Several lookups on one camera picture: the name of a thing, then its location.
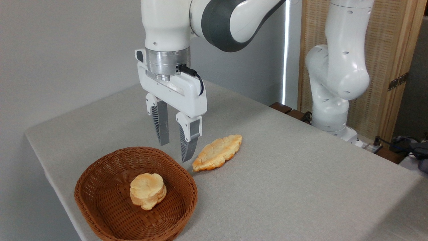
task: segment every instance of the light strip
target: light strip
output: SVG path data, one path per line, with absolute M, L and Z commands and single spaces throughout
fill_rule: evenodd
M 290 1 L 285 1 L 285 41 L 284 41 L 284 75 L 282 77 L 282 104 L 285 105 L 285 85 L 287 76 L 288 40 L 290 35 Z

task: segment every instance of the metal hinge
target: metal hinge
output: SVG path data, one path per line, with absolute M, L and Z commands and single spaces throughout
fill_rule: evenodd
M 407 81 L 407 77 L 409 76 L 409 72 L 403 74 L 402 76 L 394 79 L 389 83 L 388 91 L 397 88 L 399 85 L 405 83 Z

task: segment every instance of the white wall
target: white wall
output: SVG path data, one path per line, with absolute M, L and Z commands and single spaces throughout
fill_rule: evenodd
M 79 240 L 24 131 L 138 83 L 139 0 L 0 0 L 0 11 L 0 241 Z M 279 101 L 281 11 L 238 53 L 193 39 L 193 68 L 262 103 Z

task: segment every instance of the basket rim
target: basket rim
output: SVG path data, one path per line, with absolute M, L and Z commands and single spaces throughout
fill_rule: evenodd
M 82 199 L 82 192 L 83 192 L 82 185 L 90 177 L 89 174 L 92 173 L 94 170 L 96 170 L 97 166 L 102 165 L 104 163 L 104 161 L 107 161 L 112 155 L 115 155 L 117 152 L 120 152 L 120 151 L 131 151 L 131 150 L 149 150 L 149 151 L 153 151 L 153 152 L 157 152 L 158 154 L 161 154 L 166 159 L 171 161 L 172 165 L 178 167 L 178 169 L 181 171 L 181 173 L 183 173 L 185 175 L 185 177 L 190 181 L 190 183 L 191 183 L 190 188 L 194 189 L 194 192 L 193 192 L 194 197 L 191 199 L 191 202 L 190 202 L 191 208 L 188 210 L 188 212 L 185 213 L 185 215 L 183 215 L 182 218 L 180 218 L 179 221 L 177 221 L 175 224 L 171 225 L 167 230 L 165 230 L 163 232 L 163 234 L 155 235 L 149 239 L 137 239 L 137 240 L 133 240 L 133 241 L 154 240 L 155 238 L 165 238 L 166 239 L 166 238 L 171 237 L 171 233 L 173 233 L 173 234 L 180 233 L 181 232 L 180 229 L 182 229 L 182 228 L 179 227 L 179 224 L 185 223 L 185 225 L 186 225 L 187 222 L 189 221 L 189 219 L 191 218 L 191 216 L 193 215 L 193 212 L 196 209 L 196 204 L 197 204 L 197 200 L 198 200 L 198 189 L 197 189 L 195 180 L 193 179 L 193 177 L 190 175 L 190 173 L 186 169 L 184 169 L 180 164 L 178 164 L 170 155 L 166 154 L 162 150 L 152 148 L 152 147 L 139 146 L 139 147 L 121 148 L 121 149 L 113 151 L 113 152 L 99 158 L 98 160 L 96 160 L 94 163 L 92 163 L 91 165 L 89 165 L 86 168 L 86 170 L 82 173 L 82 175 L 77 180 L 76 186 L 74 188 L 74 200 L 77 203 L 77 206 L 80 209 L 83 217 L 85 218 L 85 221 L 89 224 L 92 231 L 94 231 L 94 233 L 101 239 L 108 238 L 108 239 L 116 240 L 116 241 L 130 241 L 127 239 L 120 239 L 120 238 L 116 238 L 114 236 L 111 236 L 111 235 L 107 234 L 104 230 L 99 228 L 99 225 L 95 222 L 92 215 L 89 213 L 89 209 L 88 209 L 86 203 Z

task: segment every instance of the round bread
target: round bread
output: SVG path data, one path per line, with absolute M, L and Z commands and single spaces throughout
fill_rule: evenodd
M 134 205 L 151 210 L 166 196 L 166 186 L 159 174 L 144 173 L 131 182 L 130 197 Z

